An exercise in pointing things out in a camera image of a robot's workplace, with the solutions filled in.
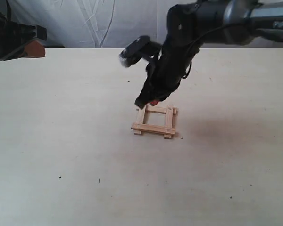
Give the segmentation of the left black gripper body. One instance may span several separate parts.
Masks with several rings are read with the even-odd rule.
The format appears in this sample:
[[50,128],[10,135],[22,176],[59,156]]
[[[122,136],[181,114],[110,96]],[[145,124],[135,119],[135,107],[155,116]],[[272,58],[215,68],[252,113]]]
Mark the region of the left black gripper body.
[[0,12],[0,61],[18,59],[17,54],[25,45],[46,39],[44,27],[18,24]]

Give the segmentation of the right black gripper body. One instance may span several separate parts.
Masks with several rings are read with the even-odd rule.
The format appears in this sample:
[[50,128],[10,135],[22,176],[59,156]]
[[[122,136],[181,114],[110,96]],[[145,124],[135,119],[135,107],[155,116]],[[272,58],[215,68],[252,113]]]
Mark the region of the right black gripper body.
[[199,45],[192,48],[163,46],[162,55],[155,63],[155,69],[147,76],[134,104],[143,109],[153,100],[166,100],[178,89],[181,80],[188,76],[191,62],[199,48]]

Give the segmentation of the right grey Piper arm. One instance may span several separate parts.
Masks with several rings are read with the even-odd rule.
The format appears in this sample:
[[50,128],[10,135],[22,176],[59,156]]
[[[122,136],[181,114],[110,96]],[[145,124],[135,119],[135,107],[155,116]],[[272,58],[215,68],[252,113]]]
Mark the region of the right grey Piper arm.
[[140,109],[167,99],[188,77],[202,45],[247,45],[257,37],[283,42],[283,1],[199,0],[177,4],[167,13],[167,35],[148,60],[147,79],[135,105]]

